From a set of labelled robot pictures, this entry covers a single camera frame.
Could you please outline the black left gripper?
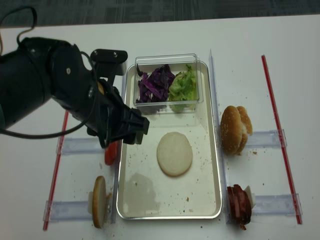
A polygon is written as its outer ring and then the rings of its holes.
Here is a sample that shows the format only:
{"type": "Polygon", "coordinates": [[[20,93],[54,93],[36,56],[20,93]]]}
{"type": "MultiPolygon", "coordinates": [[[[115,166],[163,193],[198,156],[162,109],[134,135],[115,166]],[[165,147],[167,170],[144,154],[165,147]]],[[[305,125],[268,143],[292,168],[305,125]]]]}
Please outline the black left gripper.
{"type": "Polygon", "coordinates": [[[141,111],[125,105],[119,90],[104,79],[91,80],[86,95],[87,133],[98,137],[101,148],[124,140],[129,145],[140,145],[148,134],[149,120],[141,111]]]}

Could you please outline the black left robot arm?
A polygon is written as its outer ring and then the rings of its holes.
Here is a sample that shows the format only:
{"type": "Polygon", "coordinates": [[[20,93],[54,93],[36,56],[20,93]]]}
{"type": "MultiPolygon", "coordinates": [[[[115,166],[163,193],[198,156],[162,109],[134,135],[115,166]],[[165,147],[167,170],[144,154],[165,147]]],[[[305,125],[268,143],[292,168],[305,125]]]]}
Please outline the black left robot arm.
{"type": "Polygon", "coordinates": [[[124,50],[96,49],[87,55],[64,40],[25,38],[17,50],[0,58],[0,132],[29,140],[73,133],[75,128],[42,135],[10,131],[15,123],[53,99],[80,126],[86,126],[102,148],[118,140],[141,144],[149,120],[128,107],[114,87],[115,77],[125,73],[127,59],[124,50]]]}

